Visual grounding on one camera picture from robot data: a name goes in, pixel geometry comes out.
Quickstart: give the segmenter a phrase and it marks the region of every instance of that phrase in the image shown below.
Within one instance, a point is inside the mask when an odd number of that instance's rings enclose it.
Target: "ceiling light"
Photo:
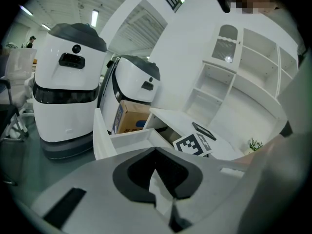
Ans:
[[[43,27],[45,27],[47,30],[51,30],[47,25],[42,24]]]
[[[98,19],[98,11],[93,10],[92,11],[92,19],[91,19],[91,25],[95,27],[97,25],[97,19]]]
[[[28,9],[26,9],[24,6],[19,6],[23,11],[25,11],[28,15],[32,16],[33,13],[31,13]]]

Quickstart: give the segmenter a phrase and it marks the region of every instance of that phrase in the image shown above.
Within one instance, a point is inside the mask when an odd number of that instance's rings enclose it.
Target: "small plant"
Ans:
[[[255,140],[254,138],[251,138],[251,140],[249,140],[249,147],[253,149],[254,151],[257,151],[262,146],[263,146],[262,142],[259,142]]]

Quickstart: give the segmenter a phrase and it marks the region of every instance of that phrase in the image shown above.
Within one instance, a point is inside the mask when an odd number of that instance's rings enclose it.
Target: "white robot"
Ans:
[[[93,117],[105,41],[87,24],[57,24],[48,32],[33,86],[34,114],[48,158],[77,155],[93,146]]]
[[[107,66],[98,107],[110,132],[121,100],[151,104],[160,84],[160,73],[155,63],[134,56],[117,57]]]

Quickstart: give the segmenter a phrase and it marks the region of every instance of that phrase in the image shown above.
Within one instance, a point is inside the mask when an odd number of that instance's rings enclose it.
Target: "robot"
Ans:
[[[33,85],[34,115],[45,155],[75,156],[93,146],[93,117],[105,41],[89,25],[57,24],[44,41]]]

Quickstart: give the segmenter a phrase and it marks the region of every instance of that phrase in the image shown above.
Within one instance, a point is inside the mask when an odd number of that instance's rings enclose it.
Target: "potted plant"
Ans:
[[[244,152],[245,155],[248,155],[254,151],[257,151],[259,148],[263,146],[262,142],[257,141],[254,138],[251,138],[248,141],[249,148]]]

